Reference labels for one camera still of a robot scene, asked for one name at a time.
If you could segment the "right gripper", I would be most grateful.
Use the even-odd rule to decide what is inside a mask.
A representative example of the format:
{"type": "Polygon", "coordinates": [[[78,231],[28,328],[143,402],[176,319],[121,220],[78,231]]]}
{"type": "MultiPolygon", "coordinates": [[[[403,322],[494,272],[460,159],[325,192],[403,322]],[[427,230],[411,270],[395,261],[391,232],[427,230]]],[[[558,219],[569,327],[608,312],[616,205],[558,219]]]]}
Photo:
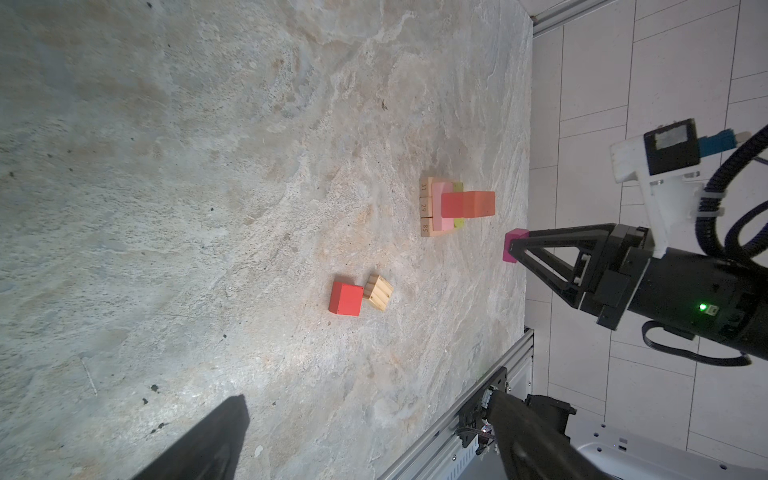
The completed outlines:
{"type": "Polygon", "coordinates": [[[644,332],[662,328],[742,354],[762,352],[762,267],[743,249],[721,258],[670,248],[656,259],[643,227],[603,223],[528,231],[528,238],[513,243],[511,256],[570,307],[580,309],[584,300],[584,311],[599,325],[615,330],[630,311],[648,319],[644,332]],[[579,252],[569,264],[546,248],[579,252]]]}

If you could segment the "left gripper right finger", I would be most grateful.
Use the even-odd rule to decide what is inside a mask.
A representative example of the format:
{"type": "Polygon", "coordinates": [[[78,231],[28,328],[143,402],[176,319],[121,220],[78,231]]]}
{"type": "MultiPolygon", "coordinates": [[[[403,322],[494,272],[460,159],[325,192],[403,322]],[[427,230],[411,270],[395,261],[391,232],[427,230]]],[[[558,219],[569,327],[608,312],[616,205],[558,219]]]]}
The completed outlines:
{"type": "Polygon", "coordinates": [[[493,427],[509,479],[607,479],[609,476],[574,449],[524,402],[496,391],[487,419],[493,427]]]}

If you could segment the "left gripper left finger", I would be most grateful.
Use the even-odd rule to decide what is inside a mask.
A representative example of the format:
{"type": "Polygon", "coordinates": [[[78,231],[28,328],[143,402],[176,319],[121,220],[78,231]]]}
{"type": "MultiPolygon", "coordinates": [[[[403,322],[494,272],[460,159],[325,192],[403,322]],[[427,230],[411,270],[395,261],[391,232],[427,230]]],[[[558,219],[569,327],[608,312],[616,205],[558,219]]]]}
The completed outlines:
{"type": "Polygon", "coordinates": [[[249,423],[245,396],[231,396],[134,479],[232,480],[249,423]]]}

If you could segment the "magenta cube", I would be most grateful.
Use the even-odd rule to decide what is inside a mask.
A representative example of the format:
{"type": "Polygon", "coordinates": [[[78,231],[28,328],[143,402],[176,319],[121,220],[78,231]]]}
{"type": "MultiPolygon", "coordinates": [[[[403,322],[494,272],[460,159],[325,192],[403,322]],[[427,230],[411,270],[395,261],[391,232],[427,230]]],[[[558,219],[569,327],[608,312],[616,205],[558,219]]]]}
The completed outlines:
{"type": "Polygon", "coordinates": [[[526,229],[516,228],[507,232],[504,238],[503,261],[512,264],[517,263],[517,259],[511,253],[512,245],[515,241],[528,237],[529,231],[526,229]]]}

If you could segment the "orange wood block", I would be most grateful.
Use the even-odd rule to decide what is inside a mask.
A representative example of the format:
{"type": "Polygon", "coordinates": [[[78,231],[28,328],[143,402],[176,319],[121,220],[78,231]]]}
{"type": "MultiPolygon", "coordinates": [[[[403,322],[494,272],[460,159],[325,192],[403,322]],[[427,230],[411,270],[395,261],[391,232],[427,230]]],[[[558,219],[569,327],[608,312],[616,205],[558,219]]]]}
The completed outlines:
{"type": "Polygon", "coordinates": [[[490,217],[496,214],[496,195],[493,191],[468,191],[463,196],[464,218],[490,217]]]}

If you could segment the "lime green block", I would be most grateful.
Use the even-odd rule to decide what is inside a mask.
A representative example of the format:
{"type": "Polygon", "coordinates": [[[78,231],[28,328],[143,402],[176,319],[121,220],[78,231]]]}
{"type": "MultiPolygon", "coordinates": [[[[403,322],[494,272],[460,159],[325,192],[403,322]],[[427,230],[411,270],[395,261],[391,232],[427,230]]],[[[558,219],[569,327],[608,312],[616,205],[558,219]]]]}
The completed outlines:
{"type": "Polygon", "coordinates": [[[451,200],[451,212],[454,214],[453,222],[454,228],[461,229],[465,226],[465,219],[463,217],[463,207],[459,200],[459,193],[464,191],[464,184],[460,181],[453,183],[453,199],[451,200]]]}

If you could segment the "red arch block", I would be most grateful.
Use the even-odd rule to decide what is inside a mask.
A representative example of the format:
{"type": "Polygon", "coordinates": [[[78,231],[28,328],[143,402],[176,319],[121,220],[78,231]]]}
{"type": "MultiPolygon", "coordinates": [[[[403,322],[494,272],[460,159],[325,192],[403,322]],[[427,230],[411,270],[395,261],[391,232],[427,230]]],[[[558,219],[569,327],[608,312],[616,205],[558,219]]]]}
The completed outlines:
{"type": "Polygon", "coordinates": [[[440,197],[440,216],[442,218],[467,218],[468,208],[466,192],[444,192],[440,197]]]}

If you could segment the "pink wood block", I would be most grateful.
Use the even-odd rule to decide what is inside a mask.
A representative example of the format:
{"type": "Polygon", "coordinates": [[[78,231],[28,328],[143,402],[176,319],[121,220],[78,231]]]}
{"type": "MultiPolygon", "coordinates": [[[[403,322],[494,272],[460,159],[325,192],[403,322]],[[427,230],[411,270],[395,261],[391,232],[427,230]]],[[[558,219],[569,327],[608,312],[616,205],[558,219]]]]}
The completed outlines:
{"type": "Polygon", "coordinates": [[[454,219],[445,217],[442,207],[442,195],[452,192],[453,183],[450,181],[440,181],[432,184],[432,227],[435,232],[447,232],[454,229],[454,219]]]}

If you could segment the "small red cube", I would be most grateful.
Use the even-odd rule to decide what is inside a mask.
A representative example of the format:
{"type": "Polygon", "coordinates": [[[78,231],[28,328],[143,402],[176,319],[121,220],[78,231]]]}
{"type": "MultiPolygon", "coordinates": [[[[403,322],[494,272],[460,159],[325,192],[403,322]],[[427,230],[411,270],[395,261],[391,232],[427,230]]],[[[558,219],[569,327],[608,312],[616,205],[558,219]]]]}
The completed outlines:
{"type": "Polygon", "coordinates": [[[328,310],[336,315],[359,316],[364,288],[358,285],[334,281],[328,310]]]}

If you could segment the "small striped wood cube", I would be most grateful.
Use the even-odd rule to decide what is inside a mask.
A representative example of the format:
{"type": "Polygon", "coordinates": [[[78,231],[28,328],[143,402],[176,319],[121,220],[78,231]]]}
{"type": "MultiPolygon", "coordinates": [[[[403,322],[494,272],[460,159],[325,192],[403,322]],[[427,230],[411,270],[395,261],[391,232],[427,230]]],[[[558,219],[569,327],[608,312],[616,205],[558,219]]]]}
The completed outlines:
{"type": "Polygon", "coordinates": [[[381,275],[371,275],[364,288],[364,299],[374,308],[384,312],[394,289],[381,275]]]}

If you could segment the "natural wood long block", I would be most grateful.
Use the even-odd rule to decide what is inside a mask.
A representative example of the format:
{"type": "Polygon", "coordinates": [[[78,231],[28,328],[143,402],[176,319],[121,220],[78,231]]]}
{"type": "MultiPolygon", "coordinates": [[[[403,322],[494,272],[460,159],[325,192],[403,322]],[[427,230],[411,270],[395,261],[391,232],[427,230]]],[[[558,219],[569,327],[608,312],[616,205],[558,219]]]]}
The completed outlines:
{"type": "Polygon", "coordinates": [[[420,234],[422,237],[437,237],[458,232],[457,228],[448,230],[435,230],[433,228],[433,218],[423,217],[420,219],[420,234]]]}

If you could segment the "natural wood plank block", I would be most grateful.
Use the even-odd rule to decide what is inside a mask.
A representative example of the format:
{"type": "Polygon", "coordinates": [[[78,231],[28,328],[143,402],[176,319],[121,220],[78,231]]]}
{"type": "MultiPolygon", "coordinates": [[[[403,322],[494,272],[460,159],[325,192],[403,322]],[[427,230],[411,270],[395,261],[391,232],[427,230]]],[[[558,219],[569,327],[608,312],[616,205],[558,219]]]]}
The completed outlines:
{"type": "Polygon", "coordinates": [[[424,177],[420,179],[419,182],[419,197],[420,198],[427,198],[432,197],[432,186],[434,183],[440,183],[440,182],[448,182],[451,183],[450,179],[442,178],[442,177],[424,177]]]}

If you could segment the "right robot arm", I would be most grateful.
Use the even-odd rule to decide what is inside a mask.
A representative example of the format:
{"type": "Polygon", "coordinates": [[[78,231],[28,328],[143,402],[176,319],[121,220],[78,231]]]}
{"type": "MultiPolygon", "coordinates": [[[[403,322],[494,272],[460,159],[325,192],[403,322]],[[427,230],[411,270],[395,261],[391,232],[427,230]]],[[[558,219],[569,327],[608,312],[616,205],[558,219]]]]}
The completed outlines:
{"type": "Polygon", "coordinates": [[[570,307],[617,329],[626,312],[645,317],[641,333],[660,328],[735,349],[718,358],[645,339],[647,347],[697,363],[741,367],[767,357],[767,275],[735,262],[670,248],[656,258],[645,227],[595,224],[514,229],[505,261],[520,263],[570,307]]]}

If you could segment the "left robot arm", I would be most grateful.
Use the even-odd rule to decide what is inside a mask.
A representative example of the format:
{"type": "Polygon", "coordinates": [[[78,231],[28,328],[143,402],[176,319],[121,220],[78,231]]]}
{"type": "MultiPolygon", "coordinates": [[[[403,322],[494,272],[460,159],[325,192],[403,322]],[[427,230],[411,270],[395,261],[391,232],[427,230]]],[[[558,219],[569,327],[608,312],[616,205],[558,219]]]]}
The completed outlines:
{"type": "MultiPolygon", "coordinates": [[[[140,479],[232,479],[249,423],[231,397],[138,473],[140,479]]],[[[633,436],[543,395],[494,387],[444,416],[386,479],[764,479],[743,467],[633,436]]]]}

